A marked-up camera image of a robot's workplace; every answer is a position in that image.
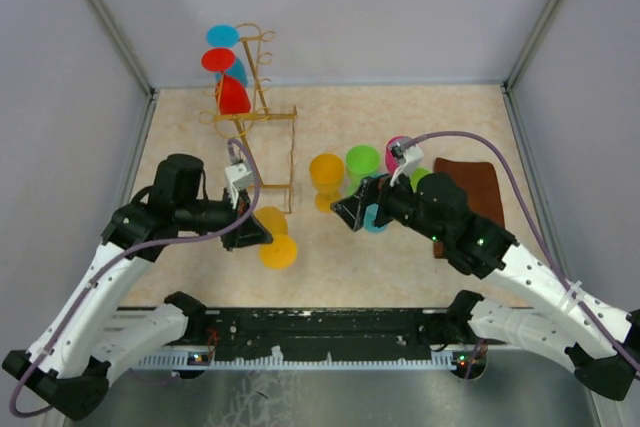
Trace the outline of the teal wine glass front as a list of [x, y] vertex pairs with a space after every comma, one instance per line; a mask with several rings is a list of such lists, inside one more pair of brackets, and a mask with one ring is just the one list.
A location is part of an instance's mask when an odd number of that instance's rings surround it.
[[376, 219], [379, 213], [381, 187], [387, 177], [387, 174], [378, 173], [366, 176], [362, 180], [362, 183], [366, 183], [363, 227], [369, 233], [380, 233], [386, 229], [385, 225], [378, 225]]

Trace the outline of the orange wine glass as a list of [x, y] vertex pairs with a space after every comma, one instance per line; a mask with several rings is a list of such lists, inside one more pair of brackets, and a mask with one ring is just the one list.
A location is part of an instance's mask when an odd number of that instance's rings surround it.
[[286, 216], [276, 207], [262, 207], [255, 211], [256, 219], [267, 229], [273, 240], [259, 249], [264, 266], [283, 270], [291, 267], [297, 258], [297, 244], [289, 235]]
[[311, 161], [309, 173], [316, 190], [315, 206], [320, 212], [329, 213], [331, 204], [341, 198], [344, 171], [342, 159], [334, 154], [323, 153]]

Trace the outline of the green wine glass front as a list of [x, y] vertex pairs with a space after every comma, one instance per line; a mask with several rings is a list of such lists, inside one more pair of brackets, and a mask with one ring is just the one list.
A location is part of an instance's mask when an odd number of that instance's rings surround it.
[[379, 172], [380, 154], [370, 145], [357, 145], [346, 154], [346, 172], [349, 179], [347, 193], [352, 194], [364, 177], [372, 176]]

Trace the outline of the green wine glass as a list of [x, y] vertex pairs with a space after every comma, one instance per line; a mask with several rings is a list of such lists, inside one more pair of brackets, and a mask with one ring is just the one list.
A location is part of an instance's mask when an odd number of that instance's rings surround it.
[[417, 167], [409, 176], [411, 188], [416, 190], [419, 181], [430, 173], [431, 171], [426, 168]]
[[379, 172], [380, 154], [370, 145], [357, 145], [346, 154], [346, 172], [349, 179], [347, 193], [352, 194], [364, 177], [372, 176]]

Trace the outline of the orange wine glass front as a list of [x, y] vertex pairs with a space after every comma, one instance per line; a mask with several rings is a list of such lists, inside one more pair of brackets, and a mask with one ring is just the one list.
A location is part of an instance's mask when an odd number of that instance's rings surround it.
[[331, 204], [341, 198], [344, 171], [342, 159], [334, 154], [323, 153], [311, 161], [309, 173], [316, 190], [315, 206], [320, 212], [329, 213]]

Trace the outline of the pink wine glass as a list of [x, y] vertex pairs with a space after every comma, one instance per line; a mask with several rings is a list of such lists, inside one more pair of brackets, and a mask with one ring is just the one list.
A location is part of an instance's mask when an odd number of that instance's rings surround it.
[[[396, 136], [392, 137], [386, 144], [385, 147], [385, 165], [386, 169], [390, 174], [393, 174], [400, 165], [399, 160], [394, 156], [392, 152], [392, 147], [398, 143], [408, 142], [410, 137], [408, 136]], [[422, 151], [419, 145], [414, 145], [409, 148], [409, 166], [405, 167], [403, 170], [403, 174], [410, 176], [419, 166], [421, 161], [424, 158], [424, 152]]]

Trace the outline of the gold wire glass rack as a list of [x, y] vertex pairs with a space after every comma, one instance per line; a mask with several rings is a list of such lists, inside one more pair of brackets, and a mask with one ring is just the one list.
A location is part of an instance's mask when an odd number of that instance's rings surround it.
[[204, 94], [212, 105], [199, 114], [199, 121], [212, 126], [220, 137], [235, 139], [262, 162], [258, 175], [259, 185], [266, 189], [270, 200], [280, 196], [281, 209], [290, 214], [294, 196], [294, 148], [297, 109], [294, 106], [273, 106], [269, 89], [272, 80], [264, 71], [273, 61], [269, 43], [275, 32], [263, 30], [254, 23], [232, 25], [240, 34], [239, 43], [233, 52], [245, 66], [251, 101], [251, 111], [246, 114], [221, 115], [216, 99], [214, 75]]

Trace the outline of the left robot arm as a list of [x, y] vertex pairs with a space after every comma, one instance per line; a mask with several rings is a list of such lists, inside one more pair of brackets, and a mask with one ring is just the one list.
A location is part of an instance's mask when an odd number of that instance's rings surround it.
[[2, 367], [65, 417], [86, 418], [109, 388], [146, 355], [177, 341], [194, 344], [208, 331], [203, 303], [173, 293], [135, 326], [110, 338], [102, 333], [121, 300], [165, 247], [218, 238], [233, 249], [269, 244], [255, 218], [259, 196], [248, 194], [257, 168], [249, 154], [230, 156], [219, 200], [206, 194], [204, 163], [171, 154], [154, 181], [119, 208], [102, 233], [94, 258], [47, 330], [26, 350], [12, 350]]

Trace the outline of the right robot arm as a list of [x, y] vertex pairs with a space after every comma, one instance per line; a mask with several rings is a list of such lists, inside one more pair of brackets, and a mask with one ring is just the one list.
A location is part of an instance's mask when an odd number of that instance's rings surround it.
[[405, 176], [366, 177], [350, 196], [331, 205], [352, 230], [367, 207], [375, 222], [392, 221], [443, 247], [447, 262], [518, 296], [524, 312], [469, 291], [448, 309], [448, 334], [461, 343], [497, 340], [543, 356], [569, 370], [591, 391], [622, 401], [639, 376], [639, 314], [626, 312], [560, 278], [516, 237], [473, 212], [466, 192], [446, 173], [423, 177], [416, 188]]

